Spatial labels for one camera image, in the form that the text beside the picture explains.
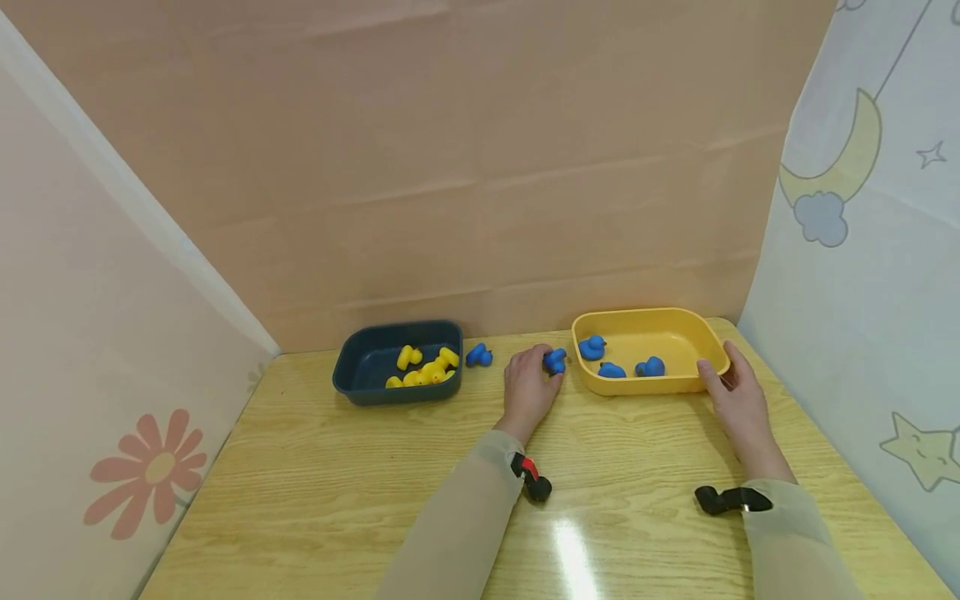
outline sleeve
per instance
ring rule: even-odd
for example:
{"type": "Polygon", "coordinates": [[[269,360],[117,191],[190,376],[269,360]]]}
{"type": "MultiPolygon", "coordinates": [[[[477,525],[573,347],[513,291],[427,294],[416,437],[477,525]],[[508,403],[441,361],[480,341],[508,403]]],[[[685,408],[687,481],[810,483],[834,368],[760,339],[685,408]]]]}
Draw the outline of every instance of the sleeve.
{"type": "Polygon", "coordinates": [[[774,479],[748,481],[744,486],[774,503],[770,511],[743,516],[754,562],[756,600],[863,598],[809,492],[774,479]]]}
{"type": "Polygon", "coordinates": [[[478,600],[522,481],[510,468],[523,446],[489,431],[427,500],[375,600],[478,600]]]}

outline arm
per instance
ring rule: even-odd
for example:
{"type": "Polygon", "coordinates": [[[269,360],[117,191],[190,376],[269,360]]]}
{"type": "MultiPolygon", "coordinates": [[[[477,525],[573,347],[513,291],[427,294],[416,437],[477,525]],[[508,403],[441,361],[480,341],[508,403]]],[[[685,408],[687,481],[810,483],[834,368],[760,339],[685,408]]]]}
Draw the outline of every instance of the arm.
{"type": "Polygon", "coordinates": [[[510,469],[523,446],[489,431],[427,500],[376,600],[479,598],[522,482],[510,469]]]}
{"type": "Polygon", "coordinates": [[[755,599],[863,598],[833,547],[816,501],[797,484],[780,451],[753,368],[733,343],[724,348],[732,362],[727,381],[707,361],[697,364],[700,376],[743,465],[748,479],[744,485],[774,504],[773,510],[743,516],[753,555],[755,599]]]}
{"type": "Polygon", "coordinates": [[[375,600],[475,600],[483,593],[522,481],[510,469],[549,412],[563,376],[544,381],[540,345],[504,371],[504,414],[427,500],[375,600]]]}

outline wooden table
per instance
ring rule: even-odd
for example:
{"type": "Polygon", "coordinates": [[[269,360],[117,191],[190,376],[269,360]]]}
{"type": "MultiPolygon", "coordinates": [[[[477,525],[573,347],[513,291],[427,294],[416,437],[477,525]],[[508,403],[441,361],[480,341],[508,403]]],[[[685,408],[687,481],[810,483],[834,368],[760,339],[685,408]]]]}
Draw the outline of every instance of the wooden table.
{"type": "MultiPolygon", "coordinates": [[[[727,321],[770,401],[777,437],[868,598],[952,598],[900,529],[727,321]]],[[[358,408],[336,396],[336,352],[277,358],[230,435],[142,600],[369,598],[420,506],[500,415],[502,368],[569,332],[485,340],[451,400],[358,408]]],[[[554,484],[521,498],[485,598],[750,598],[739,515],[693,490],[740,483],[705,395],[604,398],[572,372],[528,446],[554,484]]]]}

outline black wrist strap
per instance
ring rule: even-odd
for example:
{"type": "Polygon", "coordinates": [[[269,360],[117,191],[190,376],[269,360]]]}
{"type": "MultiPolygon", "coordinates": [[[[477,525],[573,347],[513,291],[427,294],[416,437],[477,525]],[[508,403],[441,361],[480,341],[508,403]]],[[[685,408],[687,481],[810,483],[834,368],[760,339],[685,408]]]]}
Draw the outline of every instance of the black wrist strap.
{"type": "Polygon", "coordinates": [[[703,486],[697,488],[693,495],[700,503],[700,508],[711,516],[722,515],[728,511],[762,513],[774,508],[770,498],[753,488],[733,488],[717,493],[713,486],[703,486]]]}
{"type": "Polygon", "coordinates": [[[523,480],[523,488],[534,502],[543,502],[553,491],[553,485],[546,477],[540,476],[533,459],[529,459],[519,452],[514,454],[510,462],[510,469],[514,475],[523,480]]]}

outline crescent moon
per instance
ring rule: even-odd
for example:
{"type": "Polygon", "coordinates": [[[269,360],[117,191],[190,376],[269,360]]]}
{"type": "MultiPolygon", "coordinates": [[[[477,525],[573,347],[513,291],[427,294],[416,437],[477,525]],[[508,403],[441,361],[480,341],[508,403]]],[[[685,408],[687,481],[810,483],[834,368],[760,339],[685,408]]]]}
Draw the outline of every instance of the crescent moon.
{"type": "Polygon", "coordinates": [[[880,111],[870,94],[856,90],[856,111],[847,143],[833,164],[820,175],[801,177],[780,164],[780,188],[791,206],[801,196],[833,192],[844,202],[852,198],[874,170],[880,152],[880,111]]]}

